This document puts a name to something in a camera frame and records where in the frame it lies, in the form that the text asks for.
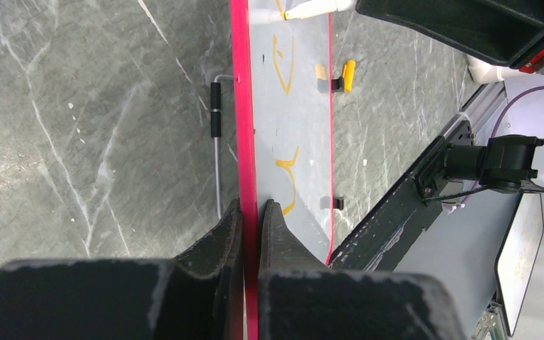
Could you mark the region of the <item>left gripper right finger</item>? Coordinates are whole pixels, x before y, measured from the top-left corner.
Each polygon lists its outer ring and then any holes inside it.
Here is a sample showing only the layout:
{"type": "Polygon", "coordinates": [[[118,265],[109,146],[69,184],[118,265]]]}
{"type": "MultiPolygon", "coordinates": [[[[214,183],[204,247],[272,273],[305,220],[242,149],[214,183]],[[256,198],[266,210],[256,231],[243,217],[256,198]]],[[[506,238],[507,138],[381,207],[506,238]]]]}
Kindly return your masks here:
{"type": "Polygon", "coordinates": [[[267,200],[258,275],[260,339],[463,339],[446,286],[418,273],[332,270],[267,200]]]}

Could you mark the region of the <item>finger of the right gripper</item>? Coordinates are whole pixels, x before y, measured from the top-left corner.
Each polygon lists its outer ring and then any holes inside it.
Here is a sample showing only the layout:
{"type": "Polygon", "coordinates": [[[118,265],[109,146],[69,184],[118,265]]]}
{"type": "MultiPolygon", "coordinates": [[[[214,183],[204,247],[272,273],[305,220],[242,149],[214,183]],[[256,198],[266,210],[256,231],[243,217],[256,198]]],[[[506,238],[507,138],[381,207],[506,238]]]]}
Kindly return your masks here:
{"type": "Polygon", "coordinates": [[[356,12],[501,67],[523,67],[544,50],[544,1],[370,0],[356,12]]]}

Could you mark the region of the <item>yellow marker cap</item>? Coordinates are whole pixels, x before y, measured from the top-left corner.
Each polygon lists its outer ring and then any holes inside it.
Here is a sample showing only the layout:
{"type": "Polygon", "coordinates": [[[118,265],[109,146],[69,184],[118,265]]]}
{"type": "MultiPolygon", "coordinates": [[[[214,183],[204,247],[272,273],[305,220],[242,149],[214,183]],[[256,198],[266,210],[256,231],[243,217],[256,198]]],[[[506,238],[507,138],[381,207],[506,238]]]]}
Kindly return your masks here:
{"type": "Polygon", "coordinates": [[[355,60],[350,59],[344,64],[342,78],[344,80],[344,92],[346,93],[352,91],[355,68],[356,68],[355,60]]]}

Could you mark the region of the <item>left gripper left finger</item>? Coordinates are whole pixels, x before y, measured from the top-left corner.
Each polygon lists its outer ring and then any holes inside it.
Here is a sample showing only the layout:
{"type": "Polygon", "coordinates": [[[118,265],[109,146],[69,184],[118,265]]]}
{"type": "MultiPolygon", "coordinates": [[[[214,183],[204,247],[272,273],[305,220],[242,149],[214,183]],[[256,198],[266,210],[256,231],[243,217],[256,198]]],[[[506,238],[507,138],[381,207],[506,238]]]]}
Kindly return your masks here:
{"type": "Polygon", "coordinates": [[[237,200],[171,259],[24,259],[0,267],[0,339],[241,339],[237,200]]]}

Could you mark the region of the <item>whiteboard with red frame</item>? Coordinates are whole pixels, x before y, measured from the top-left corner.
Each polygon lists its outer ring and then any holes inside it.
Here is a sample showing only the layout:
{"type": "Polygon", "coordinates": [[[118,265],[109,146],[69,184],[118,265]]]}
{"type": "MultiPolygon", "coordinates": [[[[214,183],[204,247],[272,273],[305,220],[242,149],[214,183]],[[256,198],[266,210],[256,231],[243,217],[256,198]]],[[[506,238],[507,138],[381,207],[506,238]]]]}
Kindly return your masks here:
{"type": "Polygon", "coordinates": [[[231,1],[246,337],[258,336],[261,221],[279,203],[292,234],[327,264],[334,246],[332,25],[284,19],[296,1],[231,1]]]}

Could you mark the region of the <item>white whiteboard marker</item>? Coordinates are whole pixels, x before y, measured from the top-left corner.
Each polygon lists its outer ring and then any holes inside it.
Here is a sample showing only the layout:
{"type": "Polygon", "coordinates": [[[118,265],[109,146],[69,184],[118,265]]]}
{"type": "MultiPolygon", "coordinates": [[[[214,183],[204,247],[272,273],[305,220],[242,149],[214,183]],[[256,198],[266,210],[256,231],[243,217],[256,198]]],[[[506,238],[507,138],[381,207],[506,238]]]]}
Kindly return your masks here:
{"type": "Polygon", "coordinates": [[[286,21],[355,9],[357,0],[311,0],[284,12],[286,21]]]}

